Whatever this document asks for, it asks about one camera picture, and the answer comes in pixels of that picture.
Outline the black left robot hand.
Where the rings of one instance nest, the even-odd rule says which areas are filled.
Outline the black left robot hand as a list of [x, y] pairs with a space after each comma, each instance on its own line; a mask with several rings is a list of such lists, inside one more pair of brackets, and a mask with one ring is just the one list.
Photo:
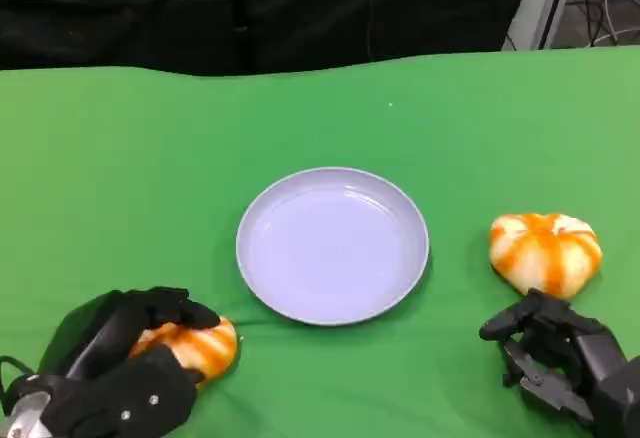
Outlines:
[[164, 344], [133, 355], [142, 333], [171, 323], [218, 325], [219, 316], [185, 289], [113, 290], [69, 312], [38, 366], [51, 385], [41, 415], [55, 437], [162, 437], [182, 425], [202, 372]]

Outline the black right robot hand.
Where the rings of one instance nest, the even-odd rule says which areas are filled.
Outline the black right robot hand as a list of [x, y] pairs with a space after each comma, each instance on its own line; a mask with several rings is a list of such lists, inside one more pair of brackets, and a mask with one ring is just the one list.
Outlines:
[[615, 335], [560, 298], [530, 289], [479, 330], [501, 348], [503, 385], [539, 408], [563, 414], [595, 437], [639, 435], [639, 359]]

